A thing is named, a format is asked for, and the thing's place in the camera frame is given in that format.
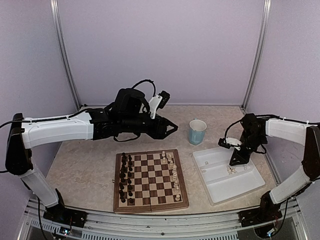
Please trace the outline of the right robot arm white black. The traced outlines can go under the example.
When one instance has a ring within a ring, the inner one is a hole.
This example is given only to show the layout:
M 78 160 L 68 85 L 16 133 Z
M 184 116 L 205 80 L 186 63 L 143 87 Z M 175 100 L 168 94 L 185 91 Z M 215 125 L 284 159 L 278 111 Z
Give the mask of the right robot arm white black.
M 273 114 L 245 114 L 238 123 L 242 126 L 240 139 L 224 136 L 219 145 L 233 148 L 230 166 L 245 165 L 252 153 L 266 154 L 267 138 L 286 140 L 304 147 L 300 167 L 280 185 L 265 193 L 256 210 L 256 218 L 266 222 L 275 212 L 275 207 L 320 178 L 320 124 L 287 119 Z

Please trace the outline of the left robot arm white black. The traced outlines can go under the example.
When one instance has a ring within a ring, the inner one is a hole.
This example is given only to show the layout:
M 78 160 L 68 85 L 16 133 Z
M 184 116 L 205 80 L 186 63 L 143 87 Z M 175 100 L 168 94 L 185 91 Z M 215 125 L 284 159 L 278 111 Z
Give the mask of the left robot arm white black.
M 176 124 L 157 114 L 169 98 L 170 94 L 162 91 L 147 101 L 142 91 L 132 87 L 120 89 L 115 101 L 104 108 L 86 108 L 49 118 L 24 118 L 22 113 L 16 113 L 8 122 L 5 168 L 19 176 L 57 221 L 66 222 L 70 211 L 59 191 L 50 187 L 32 163 L 32 148 L 73 140 L 116 139 L 122 133 L 132 133 L 137 138 L 147 134 L 154 140 L 163 140 L 178 130 Z

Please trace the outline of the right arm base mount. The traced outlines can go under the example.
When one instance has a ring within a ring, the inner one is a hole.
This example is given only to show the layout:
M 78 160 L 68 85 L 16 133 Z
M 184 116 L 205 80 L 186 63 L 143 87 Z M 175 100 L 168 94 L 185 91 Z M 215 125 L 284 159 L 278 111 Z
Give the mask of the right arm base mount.
M 241 226 L 248 227 L 280 219 L 283 216 L 280 207 L 280 203 L 273 203 L 270 191 L 268 191 L 262 195 L 259 207 L 242 210 L 238 213 Z

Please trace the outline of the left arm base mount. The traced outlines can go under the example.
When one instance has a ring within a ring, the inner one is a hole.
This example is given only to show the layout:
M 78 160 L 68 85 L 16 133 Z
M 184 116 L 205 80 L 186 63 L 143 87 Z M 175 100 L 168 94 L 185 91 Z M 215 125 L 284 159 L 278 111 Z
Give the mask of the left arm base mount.
M 43 218 L 63 225 L 83 228 L 87 215 L 85 211 L 67 208 L 63 202 L 59 201 L 56 205 L 45 208 Z

